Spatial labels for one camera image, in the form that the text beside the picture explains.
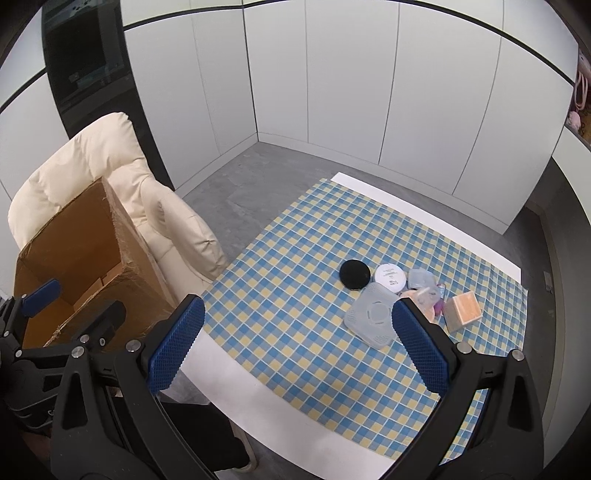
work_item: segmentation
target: checkered tablecloth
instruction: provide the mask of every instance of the checkered tablecloth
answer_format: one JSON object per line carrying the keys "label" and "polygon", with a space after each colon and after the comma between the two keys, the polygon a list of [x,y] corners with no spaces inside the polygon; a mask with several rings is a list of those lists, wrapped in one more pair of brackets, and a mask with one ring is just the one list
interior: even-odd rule
{"label": "checkered tablecloth", "polygon": [[[353,190],[322,181],[277,217],[203,298],[206,332],[248,372],[326,428],[396,459],[439,396],[402,344],[376,350],[343,324],[359,293],[339,281],[357,258],[423,267],[448,295],[473,290],[483,319],[451,335],[477,351],[522,348],[527,291],[443,235]],[[463,451],[484,401],[478,392],[447,453]]]}

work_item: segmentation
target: cardboard box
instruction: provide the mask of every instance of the cardboard box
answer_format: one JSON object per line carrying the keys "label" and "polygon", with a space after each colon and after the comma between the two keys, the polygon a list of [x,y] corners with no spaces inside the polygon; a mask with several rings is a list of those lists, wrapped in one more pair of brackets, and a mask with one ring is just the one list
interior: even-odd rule
{"label": "cardboard box", "polygon": [[56,278],[61,296],[29,320],[23,346],[67,343],[108,300],[121,300],[125,323],[108,345],[123,347],[168,318],[175,301],[143,237],[105,179],[57,213],[22,249],[14,294]]}
{"label": "cardboard box", "polygon": [[471,290],[450,298],[443,306],[443,316],[447,331],[453,333],[480,320],[482,311]]}

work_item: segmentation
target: pink stuffed toy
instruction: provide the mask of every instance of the pink stuffed toy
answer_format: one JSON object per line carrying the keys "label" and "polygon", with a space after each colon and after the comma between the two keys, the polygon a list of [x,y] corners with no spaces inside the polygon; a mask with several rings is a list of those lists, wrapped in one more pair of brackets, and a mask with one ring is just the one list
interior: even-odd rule
{"label": "pink stuffed toy", "polygon": [[579,128],[581,128],[581,117],[575,111],[569,112],[565,124],[574,128],[578,132]]}

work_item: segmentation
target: cabinet door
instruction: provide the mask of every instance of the cabinet door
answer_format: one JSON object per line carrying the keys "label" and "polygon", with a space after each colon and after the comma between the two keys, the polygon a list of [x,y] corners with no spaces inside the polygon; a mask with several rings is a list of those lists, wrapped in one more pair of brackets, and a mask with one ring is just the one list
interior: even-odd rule
{"label": "cabinet door", "polygon": [[223,154],[256,133],[242,11],[191,17],[213,133]]}
{"label": "cabinet door", "polygon": [[304,0],[244,10],[258,131],[308,140]]}
{"label": "cabinet door", "polygon": [[0,181],[10,197],[67,141],[45,74],[0,113]]}
{"label": "cabinet door", "polygon": [[500,42],[461,18],[400,5],[380,165],[452,194],[491,95]]}
{"label": "cabinet door", "polygon": [[125,32],[139,98],[176,188],[218,158],[190,15]]}
{"label": "cabinet door", "polygon": [[541,60],[503,39],[491,99],[454,196],[509,225],[548,164],[572,91]]}
{"label": "cabinet door", "polygon": [[427,0],[427,3],[460,12],[496,28],[503,28],[503,1]]}
{"label": "cabinet door", "polygon": [[505,0],[503,30],[575,79],[579,46],[547,2]]}
{"label": "cabinet door", "polygon": [[397,25],[394,2],[306,2],[309,143],[378,162]]}
{"label": "cabinet door", "polygon": [[191,8],[190,0],[119,0],[123,25]]}

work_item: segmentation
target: black round lid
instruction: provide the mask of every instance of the black round lid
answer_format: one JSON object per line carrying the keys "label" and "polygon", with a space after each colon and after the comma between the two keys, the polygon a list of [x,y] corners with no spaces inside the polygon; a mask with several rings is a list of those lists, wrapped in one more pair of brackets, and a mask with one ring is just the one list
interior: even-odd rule
{"label": "black round lid", "polygon": [[339,278],[350,290],[361,290],[371,279],[369,267],[359,260],[347,260],[340,266]]}

